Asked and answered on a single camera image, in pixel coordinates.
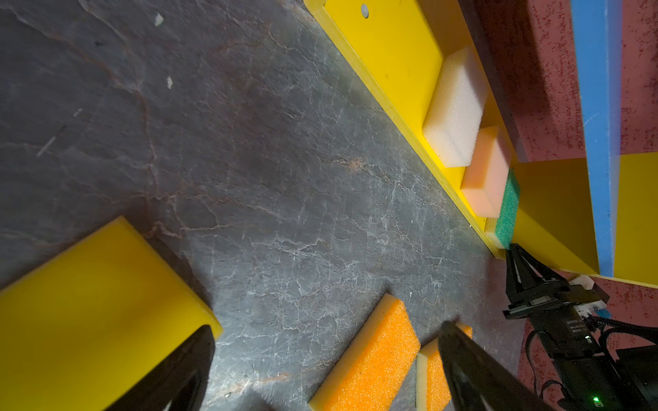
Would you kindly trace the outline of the green sponge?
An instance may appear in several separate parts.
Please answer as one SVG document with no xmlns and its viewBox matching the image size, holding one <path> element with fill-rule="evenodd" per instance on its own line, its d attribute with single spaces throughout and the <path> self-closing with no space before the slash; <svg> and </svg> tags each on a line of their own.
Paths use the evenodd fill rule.
<svg viewBox="0 0 658 411">
<path fill-rule="evenodd" d="M 508 249 L 512 243 L 514 228 L 519 209 L 520 188 L 513 170 L 508 173 L 507 183 L 500 216 L 496 219 L 487 219 L 485 234 L 496 248 Z"/>
</svg>

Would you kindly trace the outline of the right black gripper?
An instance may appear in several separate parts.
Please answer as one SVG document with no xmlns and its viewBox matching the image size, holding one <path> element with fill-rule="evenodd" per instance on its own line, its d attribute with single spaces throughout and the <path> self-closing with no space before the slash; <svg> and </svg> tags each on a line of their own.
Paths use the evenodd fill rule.
<svg viewBox="0 0 658 411">
<path fill-rule="evenodd" d="M 565 410 L 646 410 L 648 407 L 648 350 L 622 349 L 616 356 L 608 347 L 614 334 L 646 339 L 648 329 L 576 310 L 597 296 L 580 285 L 570 285 L 517 243 L 505 252 L 505 292 L 509 320 L 528 319 L 532 338 L 539 338 L 559 375 L 555 385 Z"/>
</svg>

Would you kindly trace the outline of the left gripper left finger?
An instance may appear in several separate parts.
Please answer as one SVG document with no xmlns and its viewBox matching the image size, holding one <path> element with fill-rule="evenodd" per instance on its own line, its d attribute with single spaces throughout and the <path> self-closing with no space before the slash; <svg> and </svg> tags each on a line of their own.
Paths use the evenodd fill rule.
<svg viewBox="0 0 658 411">
<path fill-rule="evenodd" d="M 214 351 L 212 329 L 202 325 L 108 409 L 200 409 Z"/>
</svg>

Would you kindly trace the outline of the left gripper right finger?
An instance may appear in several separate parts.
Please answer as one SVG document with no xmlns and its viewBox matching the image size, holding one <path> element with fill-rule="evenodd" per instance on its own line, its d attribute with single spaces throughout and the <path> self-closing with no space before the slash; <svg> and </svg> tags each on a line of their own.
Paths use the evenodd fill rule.
<svg viewBox="0 0 658 411">
<path fill-rule="evenodd" d="M 438 348 L 455 409 L 551 409 L 455 323 L 443 322 Z"/>
</svg>

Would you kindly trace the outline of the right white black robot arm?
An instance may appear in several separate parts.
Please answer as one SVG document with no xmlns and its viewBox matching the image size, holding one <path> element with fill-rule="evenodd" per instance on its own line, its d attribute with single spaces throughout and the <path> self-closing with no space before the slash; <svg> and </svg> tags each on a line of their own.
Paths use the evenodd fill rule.
<svg viewBox="0 0 658 411">
<path fill-rule="evenodd" d="M 598 284 L 567 281 L 517 243 L 505 258 L 504 315 L 529 320 L 524 352 L 540 341 L 559 376 L 535 382 L 533 392 L 557 385 L 565 410 L 655 410 L 656 328 L 604 316 L 609 296 Z"/>
</svg>

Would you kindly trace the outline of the salmon pink sponge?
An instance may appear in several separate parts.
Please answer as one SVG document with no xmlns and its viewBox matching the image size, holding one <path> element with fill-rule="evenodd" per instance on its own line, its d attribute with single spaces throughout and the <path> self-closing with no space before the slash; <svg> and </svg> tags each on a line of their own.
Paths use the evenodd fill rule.
<svg viewBox="0 0 658 411">
<path fill-rule="evenodd" d="M 499 127 L 481 128 L 461 192 L 478 217 L 500 216 L 512 152 Z"/>
</svg>

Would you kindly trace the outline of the cream white sponge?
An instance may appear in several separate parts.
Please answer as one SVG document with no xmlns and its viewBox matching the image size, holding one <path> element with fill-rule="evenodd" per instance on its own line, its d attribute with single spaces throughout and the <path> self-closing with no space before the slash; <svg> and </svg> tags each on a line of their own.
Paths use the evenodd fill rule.
<svg viewBox="0 0 658 411">
<path fill-rule="evenodd" d="M 487 77 L 471 48 L 444 60 L 423 123 L 423 136 L 444 167 L 471 164 L 487 96 Z"/>
</svg>

